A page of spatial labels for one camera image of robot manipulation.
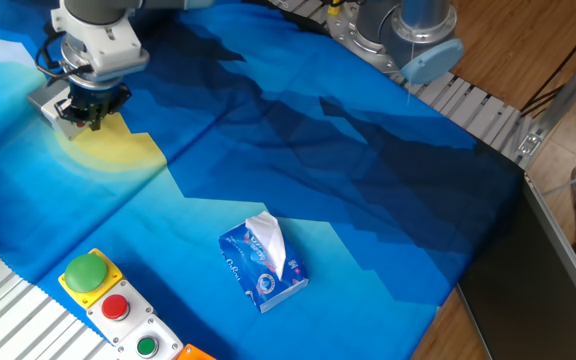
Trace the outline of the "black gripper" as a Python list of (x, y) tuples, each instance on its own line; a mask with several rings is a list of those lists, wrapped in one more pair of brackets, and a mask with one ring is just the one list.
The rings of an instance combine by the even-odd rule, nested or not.
[(97, 131), (107, 115), (118, 112), (128, 101), (131, 91), (124, 83), (93, 90), (71, 83), (69, 97), (55, 103), (58, 116), (76, 127), (89, 125), (92, 131)]

